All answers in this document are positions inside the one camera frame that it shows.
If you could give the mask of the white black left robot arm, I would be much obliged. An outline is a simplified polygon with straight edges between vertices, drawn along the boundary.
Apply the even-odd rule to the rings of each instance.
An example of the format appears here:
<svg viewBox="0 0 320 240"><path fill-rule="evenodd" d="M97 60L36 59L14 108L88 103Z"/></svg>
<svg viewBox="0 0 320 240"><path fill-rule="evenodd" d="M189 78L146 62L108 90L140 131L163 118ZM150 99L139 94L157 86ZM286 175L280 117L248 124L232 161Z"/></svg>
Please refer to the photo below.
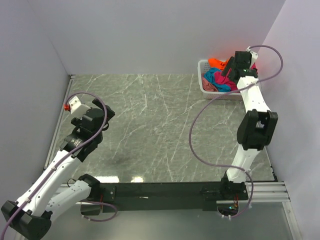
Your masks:
<svg viewBox="0 0 320 240"><path fill-rule="evenodd" d="M40 240L64 212L77 202L101 205L103 191L100 181L85 174L61 193L56 193L63 181L74 171L103 140L102 132L115 112L95 97L95 108L82 103L77 96L70 96L64 105L74 117L75 126L54 159L35 183L17 200L6 201L1 212L6 225L0 238L5 238L12 228L29 240Z"/></svg>

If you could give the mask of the magenta red t shirt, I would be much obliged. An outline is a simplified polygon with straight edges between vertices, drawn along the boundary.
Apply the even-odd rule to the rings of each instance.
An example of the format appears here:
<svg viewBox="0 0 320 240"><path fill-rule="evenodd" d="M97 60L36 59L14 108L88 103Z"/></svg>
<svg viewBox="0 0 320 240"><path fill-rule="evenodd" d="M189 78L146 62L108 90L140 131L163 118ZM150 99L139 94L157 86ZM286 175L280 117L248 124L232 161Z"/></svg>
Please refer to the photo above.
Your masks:
<svg viewBox="0 0 320 240"><path fill-rule="evenodd" d="M211 84L217 89L218 92L231 92L237 90L237 84L231 81L228 76L222 76L222 71L226 63L222 61L215 61L210 65L213 68L211 74Z"/></svg>

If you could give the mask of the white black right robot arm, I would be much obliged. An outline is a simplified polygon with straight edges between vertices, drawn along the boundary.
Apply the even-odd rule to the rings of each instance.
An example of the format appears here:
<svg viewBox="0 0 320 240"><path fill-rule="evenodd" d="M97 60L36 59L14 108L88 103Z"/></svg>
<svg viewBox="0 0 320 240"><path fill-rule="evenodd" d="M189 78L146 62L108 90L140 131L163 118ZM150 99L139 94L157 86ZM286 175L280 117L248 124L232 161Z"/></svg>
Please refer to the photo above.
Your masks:
<svg viewBox="0 0 320 240"><path fill-rule="evenodd" d="M254 159L270 144L278 122L278 114L267 106L258 86L258 72L253 68L257 58L258 54L249 49L236 51L222 71L223 76L236 84L245 107L245 116L236 133L238 148L233 167L225 173L228 182L219 187L221 197L226 200L232 199L245 185Z"/></svg>

